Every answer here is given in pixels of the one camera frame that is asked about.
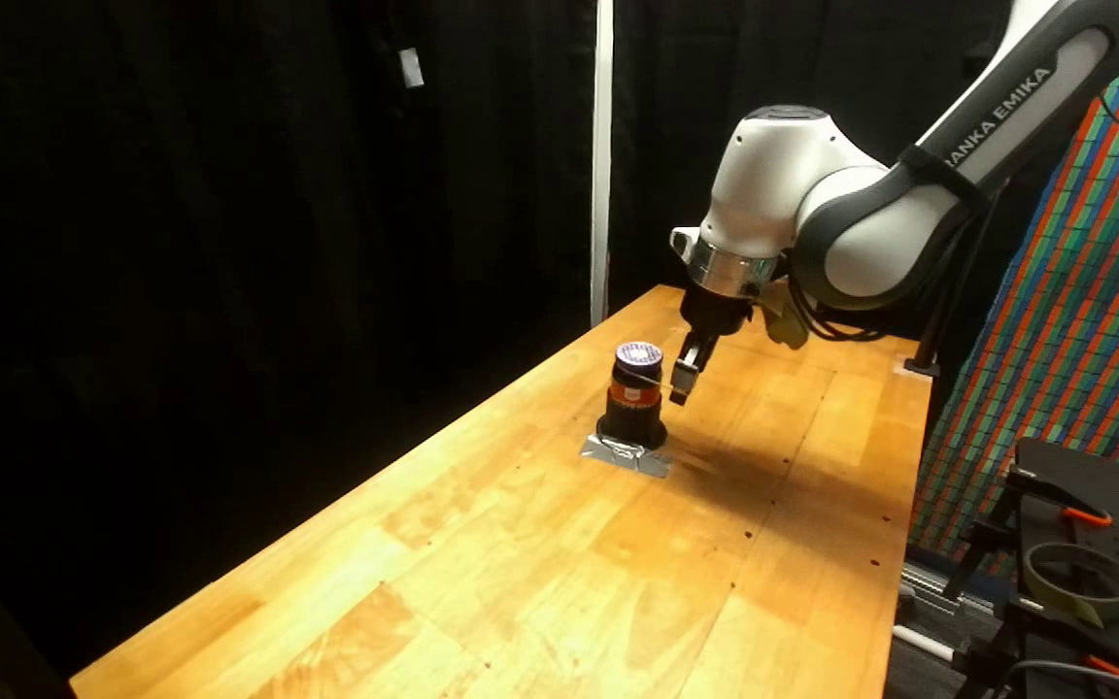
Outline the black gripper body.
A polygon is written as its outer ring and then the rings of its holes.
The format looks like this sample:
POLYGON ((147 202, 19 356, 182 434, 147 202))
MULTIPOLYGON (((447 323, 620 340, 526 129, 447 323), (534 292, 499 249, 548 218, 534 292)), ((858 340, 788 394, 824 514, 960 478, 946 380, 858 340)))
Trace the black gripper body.
POLYGON ((734 333, 749 319, 745 301, 710 296, 703 289, 688 289, 680 302, 680 319, 688 323, 688 340, 696 347, 710 347, 723 333, 734 333))

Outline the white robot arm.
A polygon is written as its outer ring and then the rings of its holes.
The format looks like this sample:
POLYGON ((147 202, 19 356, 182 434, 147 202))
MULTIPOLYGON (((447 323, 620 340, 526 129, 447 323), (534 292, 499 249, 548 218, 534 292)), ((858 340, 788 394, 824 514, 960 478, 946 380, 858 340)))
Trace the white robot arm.
POLYGON ((714 341, 763 307, 771 340, 804 341, 804 302, 884 310, 1119 74, 1119 0, 1012 0, 980 77, 895 161, 832 113, 763 104, 714 166, 709 215, 669 249, 691 284, 669 400, 684 403, 714 341))

